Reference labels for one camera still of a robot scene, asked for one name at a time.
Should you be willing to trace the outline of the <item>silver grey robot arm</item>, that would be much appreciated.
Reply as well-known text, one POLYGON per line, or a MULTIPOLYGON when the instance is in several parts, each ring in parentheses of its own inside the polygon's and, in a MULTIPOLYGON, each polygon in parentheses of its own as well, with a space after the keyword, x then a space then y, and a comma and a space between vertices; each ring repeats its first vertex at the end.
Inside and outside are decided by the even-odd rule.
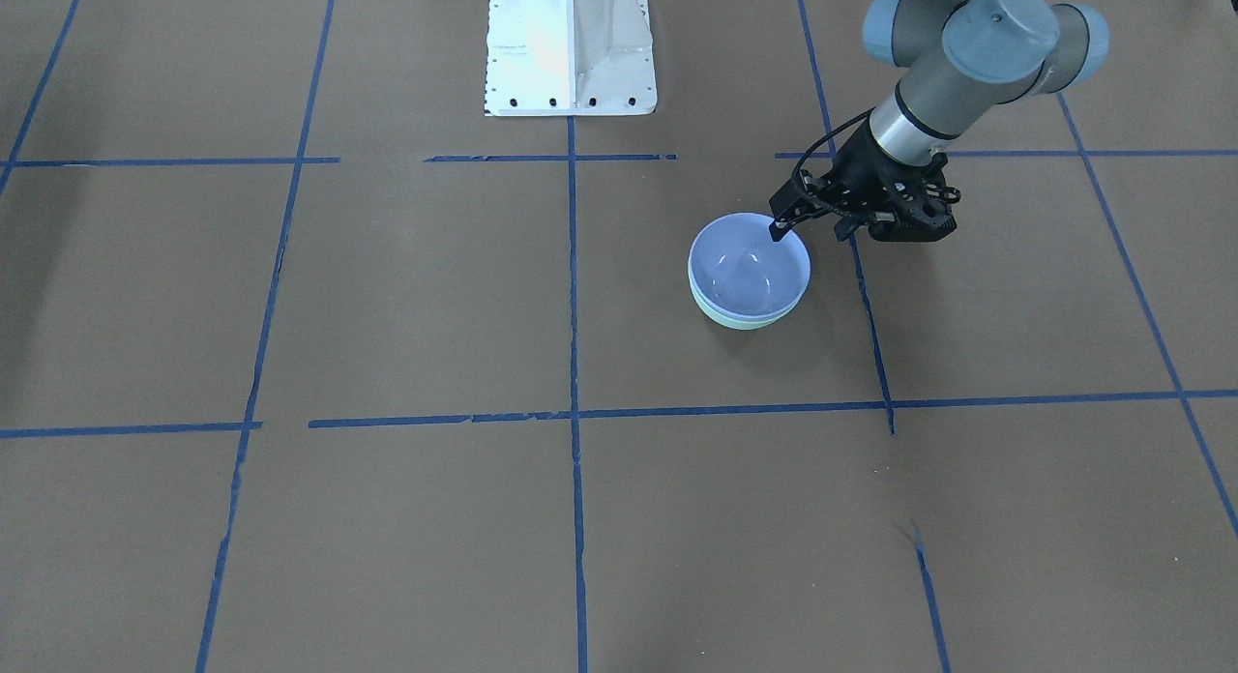
POLYGON ((837 240, 936 242, 954 233, 959 189, 947 150, 992 108, 1058 93, 1106 63, 1110 28, 1094 7, 1047 0, 874 0, 862 40, 903 69, 884 101, 841 124, 825 174, 796 162, 770 197, 771 240, 836 216, 837 240))

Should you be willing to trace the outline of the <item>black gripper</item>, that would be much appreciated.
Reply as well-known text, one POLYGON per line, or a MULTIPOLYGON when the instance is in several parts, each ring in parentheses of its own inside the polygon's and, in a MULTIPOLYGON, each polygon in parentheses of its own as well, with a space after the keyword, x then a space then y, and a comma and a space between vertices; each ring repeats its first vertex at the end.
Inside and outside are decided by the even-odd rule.
POLYGON ((818 218, 820 207, 836 212, 834 238, 847 242, 872 219, 896 219, 903 198, 912 195, 928 176, 928 165, 911 165, 890 157, 872 132, 854 132, 841 144, 831 169, 820 179, 802 169, 815 147, 794 166, 794 191, 770 197, 771 241, 779 242, 805 220, 818 218))

